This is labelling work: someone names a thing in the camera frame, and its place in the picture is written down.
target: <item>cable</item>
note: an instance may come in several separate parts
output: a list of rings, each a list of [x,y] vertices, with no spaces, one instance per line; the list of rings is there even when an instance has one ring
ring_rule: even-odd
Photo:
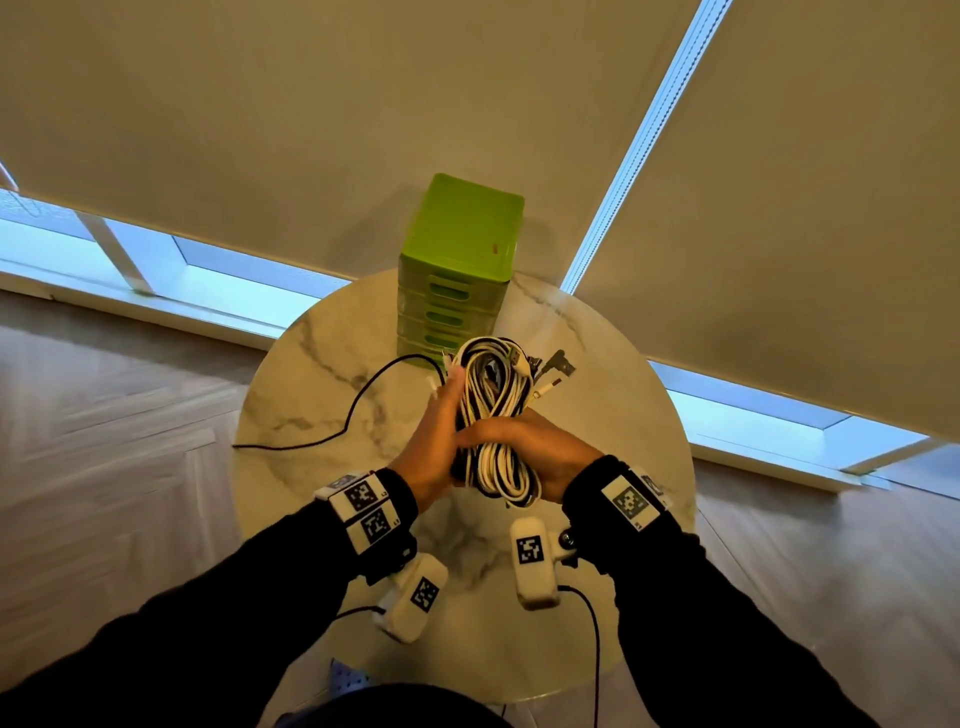
[[[561,584],[557,587],[557,590],[560,592],[571,592],[583,599],[587,608],[590,610],[590,617],[593,619],[593,636],[597,641],[597,659],[593,669],[593,728],[597,728],[597,718],[600,716],[600,624],[597,622],[596,612],[593,611],[593,605],[590,604],[587,595],[576,587],[567,586],[566,584]]]
[[[334,617],[331,621],[349,617],[350,615],[355,615],[359,612],[376,612],[378,615],[387,614],[387,610],[385,610],[383,607],[378,607],[375,604],[371,604],[366,607],[353,607],[353,609],[347,609],[345,612],[341,612],[339,615]]]
[[[437,362],[435,362],[433,359],[431,359],[429,356],[425,356],[424,354],[421,354],[421,353],[406,353],[403,356],[398,356],[393,361],[388,362],[384,364],[382,367],[380,367],[379,371],[375,375],[371,376],[367,380],[367,383],[360,388],[360,391],[357,392],[357,396],[353,398],[353,404],[350,405],[349,412],[347,413],[347,419],[344,421],[343,429],[341,429],[339,432],[334,432],[332,435],[328,435],[327,437],[324,437],[322,440],[315,440],[312,443],[300,443],[299,445],[275,446],[275,445],[258,445],[256,443],[249,443],[249,444],[243,444],[243,445],[234,445],[233,447],[235,449],[269,449],[269,450],[314,448],[317,445],[328,443],[330,442],[330,440],[333,440],[336,437],[340,437],[342,434],[347,432],[347,429],[350,427],[350,418],[353,417],[353,410],[356,409],[357,402],[360,401],[360,398],[364,396],[364,393],[368,389],[370,389],[371,384],[373,384],[376,381],[376,378],[382,375],[384,372],[386,372],[395,364],[398,364],[401,361],[406,361],[407,359],[423,359],[424,361],[430,362],[430,365],[437,370],[437,374],[440,376],[440,383],[444,384],[446,382],[446,377],[444,376],[444,370],[441,369],[440,365]]]
[[[523,412],[533,393],[536,372],[523,349],[511,339],[470,339],[452,364],[461,365],[467,374],[457,429],[489,417],[515,417]],[[540,497],[536,471],[511,447],[498,443],[466,450],[464,481],[487,497],[503,497],[519,508],[532,505]]]

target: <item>wrist tracker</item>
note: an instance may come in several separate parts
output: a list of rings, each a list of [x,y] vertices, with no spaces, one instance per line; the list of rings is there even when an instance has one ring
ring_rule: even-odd
[[[417,539],[403,527],[390,493],[374,471],[344,475],[314,497],[329,503],[344,525],[369,585],[403,569],[417,555]]]

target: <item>white marble surface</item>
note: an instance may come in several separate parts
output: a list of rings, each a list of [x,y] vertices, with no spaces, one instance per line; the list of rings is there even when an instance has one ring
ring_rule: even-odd
[[[673,498],[681,526],[692,531],[694,476],[683,427],[660,380],[627,339],[584,303],[520,275],[507,293],[496,333],[534,356],[566,351],[577,367],[575,376],[536,408],[599,449],[649,471]],[[337,431],[357,390],[394,356],[396,271],[389,271],[323,299],[283,334],[253,379],[236,442],[289,445]],[[429,377],[424,369],[396,365],[357,406],[349,432],[326,445],[236,450],[233,493],[244,535],[299,509],[314,490],[343,473],[386,465],[420,418]],[[567,524],[552,503],[519,511],[478,493],[451,492],[414,526],[420,549],[450,569],[450,582],[420,641],[394,643],[358,615],[334,623],[308,662],[323,665],[327,655],[336,655],[381,682],[431,683],[487,703],[589,682],[593,631],[580,599],[564,595],[558,608],[540,612],[525,612],[516,601],[508,530],[513,519],[531,513],[551,528]],[[603,670],[611,669],[622,661],[611,580],[584,562],[578,569],[558,567],[558,575],[561,583],[589,596],[600,620]],[[316,578],[323,578],[323,564]],[[357,579],[344,608],[375,603],[385,588],[385,582],[370,588]]]

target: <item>white tracking device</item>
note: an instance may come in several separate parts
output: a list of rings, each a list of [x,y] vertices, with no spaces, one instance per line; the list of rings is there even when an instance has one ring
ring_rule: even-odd
[[[567,532],[548,531],[536,516],[516,519],[510,526],[516,598],[524,609],[548,609],[560,604],[554,564],[576,555]]]
[[[400,643],[410,644],[423,634],[430,610],[446,586],[446,567],[429,553],[419,553],[402,570],[391,574],[394,587],[380,599],[382,615],[373,623]]]

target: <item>black cable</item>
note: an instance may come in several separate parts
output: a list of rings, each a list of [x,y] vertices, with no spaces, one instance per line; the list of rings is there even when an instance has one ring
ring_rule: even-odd
[[[576,587],[570,587],[566,584],[561,584],[557,589],[560,592],[571,592],[583,599],[590,610],[590,617],[593,619],[593,635],[597,641],[597,659],[596,666],[593,669],[593,728],[597,728],[597,718],[600,716],[600,624],[597,622],[596,612],[593,611],[593,605],[590,604],[587,595]]]
[[[339,615],[334,617],[331,621],[336,621],[337,619],[343,617],[349,617],[350,615],[355,615],[359,612],[376,612],[378,615],[387,614],[387,610],[383,607],[378,607],[375,604],[370,604],[366,607],[353,607],[353,609],[347,609],[345,612],[341,612]]]
[[[353,417],[353,410],[356,409],[357,402],[360,401],[360,398],[363,397],[364,393],[368,389],[370,389],[370,385],[376,381],[376,378],[382,375],[392,366],[394,366],[394,364],[398,364],[401,361],[406,361],[407,359],[423,359],[424,361],[430,362],[433,368],[437,370],[437,374],[440,376],[440,383],[446,384],[446,378],[444,377],[444,370],[441,369],[440,365],[437,362],[435,362],[429,356],[426,356],[421,353],[406,353],[403,356],[398,356],[393,361],[388,362],[387,364],[384,364],[382,367],[380,367],[380,370],[375,375],[371,376],[367,380],[367,383],[360,388],[360,391],[357,392],[357,396],[353,398],[353,404],[350,405],[350,410],[347,413],[347,419],[344,421],[344,427],[339,432],[335,432],[332,435],[324,437],[322,440],[316,440],[315,442],[312,442],[312,443],[301,443],[300,445],[275,446],[275,445],[258,445],[256,443],[249,443],[244,445],[234,445],[234,447],[236,449],[270,449],[270,450],[314,448],[317,445],[322,445],[323,443],[330,442],[330,440],[334,439],[335,437],[340,437],[342,434],[347,432],[347,428],[350,427],[350,418]]]

